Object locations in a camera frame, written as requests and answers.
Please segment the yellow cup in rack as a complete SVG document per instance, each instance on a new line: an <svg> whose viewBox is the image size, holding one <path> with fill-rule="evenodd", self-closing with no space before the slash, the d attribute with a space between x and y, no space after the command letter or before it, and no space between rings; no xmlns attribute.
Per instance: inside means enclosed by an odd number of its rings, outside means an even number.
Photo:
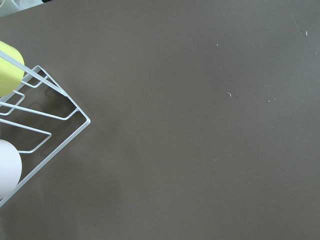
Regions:
<svg viewBox="0 0 320 240"><path fill-rule="evenodd" d="M0 42L0 50L21 64L25 64L21 53L14 47ZM22 81L24 71L4 58L0 58L0 96L11 93Z"/></svg>

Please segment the white cup in rack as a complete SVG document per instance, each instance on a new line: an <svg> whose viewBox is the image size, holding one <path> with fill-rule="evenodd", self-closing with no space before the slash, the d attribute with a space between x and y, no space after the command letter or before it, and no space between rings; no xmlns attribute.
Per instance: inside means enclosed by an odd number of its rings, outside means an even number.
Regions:
<svg viewBox="0 0 320 240"><path fill-rule="evenodd" d="M0 140L0 199L4 199L19 183L22 174L20 153L10 142Z"/></svg>

